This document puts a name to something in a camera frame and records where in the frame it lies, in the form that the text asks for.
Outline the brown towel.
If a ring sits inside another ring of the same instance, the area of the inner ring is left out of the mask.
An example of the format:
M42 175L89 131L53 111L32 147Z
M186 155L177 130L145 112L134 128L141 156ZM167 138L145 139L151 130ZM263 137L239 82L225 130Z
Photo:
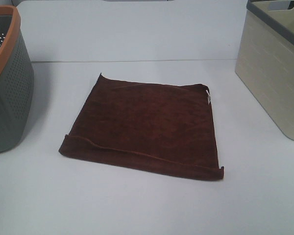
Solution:
M59 152L69 158L180 178L218 181L209 88L100 75Z

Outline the beige plastic bin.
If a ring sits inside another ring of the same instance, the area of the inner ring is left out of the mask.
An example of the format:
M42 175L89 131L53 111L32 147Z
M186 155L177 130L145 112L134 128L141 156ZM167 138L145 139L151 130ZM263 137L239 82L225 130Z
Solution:
M235 72L294 140L294 0L249 0Z

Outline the grey perforated basket orange rim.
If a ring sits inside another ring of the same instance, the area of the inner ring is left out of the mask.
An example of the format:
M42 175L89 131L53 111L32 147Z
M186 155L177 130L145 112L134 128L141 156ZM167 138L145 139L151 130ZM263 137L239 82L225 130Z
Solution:
M0 5L0 152L21 140L32 102L34 71L16 7Z

